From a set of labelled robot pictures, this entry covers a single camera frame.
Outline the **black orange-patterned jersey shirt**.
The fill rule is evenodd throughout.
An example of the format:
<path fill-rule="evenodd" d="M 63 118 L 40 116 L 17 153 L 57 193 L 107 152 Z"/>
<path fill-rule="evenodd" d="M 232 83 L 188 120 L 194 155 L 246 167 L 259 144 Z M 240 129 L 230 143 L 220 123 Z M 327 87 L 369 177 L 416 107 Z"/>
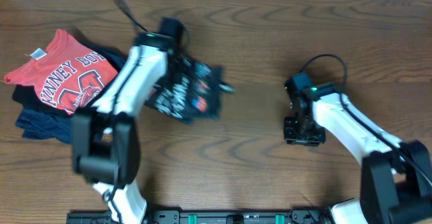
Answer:
<path fill-rule="evenodd" d="M 223 81 L 223 68 L 185 55 L 152 88 L 144 105 L 182 123 L 197 118 L 217 119 L 221 95 L 234 87 Z"/>

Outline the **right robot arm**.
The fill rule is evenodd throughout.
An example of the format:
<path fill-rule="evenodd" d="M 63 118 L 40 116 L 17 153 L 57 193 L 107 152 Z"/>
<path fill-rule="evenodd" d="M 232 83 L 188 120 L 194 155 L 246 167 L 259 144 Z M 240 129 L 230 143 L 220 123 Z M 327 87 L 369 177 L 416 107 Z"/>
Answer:
<path fill-rule="evenodd" d="M 416 223 L 431 218 L 431 157 L 371 121 L 332 83 L 315 86 L 304 72 L 284 88 L 294 115 L 284 119 L 288 144 L 318 146 L 333 134 L 361 166 L 360 196 L 327 209 L 323 223 Z"/>

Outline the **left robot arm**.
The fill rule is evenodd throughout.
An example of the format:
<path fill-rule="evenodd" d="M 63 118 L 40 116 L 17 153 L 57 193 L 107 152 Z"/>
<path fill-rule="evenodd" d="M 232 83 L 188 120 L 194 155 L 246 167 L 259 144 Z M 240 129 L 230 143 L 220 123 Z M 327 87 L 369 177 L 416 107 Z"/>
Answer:
<path fill-rule="evenodd" d="M 140 32 L 125 65 L 108 89 L 72 117 L 72 168 L 108 204 L 116 223 L 142 223 L 147 202 L 136 176 L 140 143 L 136 119 L 153 86 L 180 52 L 185 28 L 164 18 L 158 32 Z"/>

